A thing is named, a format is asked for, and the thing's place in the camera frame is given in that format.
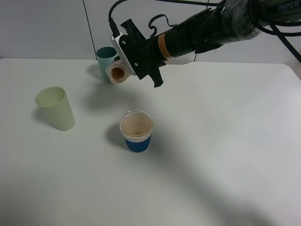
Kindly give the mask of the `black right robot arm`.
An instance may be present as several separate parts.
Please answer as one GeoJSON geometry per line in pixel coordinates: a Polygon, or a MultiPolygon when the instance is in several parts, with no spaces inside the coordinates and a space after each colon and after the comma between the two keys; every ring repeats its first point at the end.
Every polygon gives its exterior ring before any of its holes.
{"type": "Polygon", "coordinates": [[[110,17],[112,44],[130,74],[139,79],[149,76],[154,86],[159,87],[163,84],[159,69],[166,61],[191,52],[208,52],[227,43],[250,40],[261,32],[277,36],[294,57],[300,59],[299,52],[288,41],[288,37],[300,36],[300,33],[279,30],[281,26],[300,26],[300,1],[223,0],[205,6],[205,10],[180,24],[171,25],[161,34],[149,24],[153,34],[148,39],[132,20],[122,24],[126,33],[120,33],[110,17]]]}

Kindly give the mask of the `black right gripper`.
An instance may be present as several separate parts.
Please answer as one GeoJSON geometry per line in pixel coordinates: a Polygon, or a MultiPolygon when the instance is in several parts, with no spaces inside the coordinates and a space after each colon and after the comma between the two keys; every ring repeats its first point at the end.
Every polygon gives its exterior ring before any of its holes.
{"type": "Polygon", "coordinates": [[[122,36],[122,49],[128,58],[137,77],[143,79],[150,76],[154,87],[160,87],[164,82],[159,68],[165,66],[168,60],[168,50],[166,45],[166,35],[155,36],[146,39],[135,26],[132,19],[128,19],[121,24],[126,35],[122,36]]]}

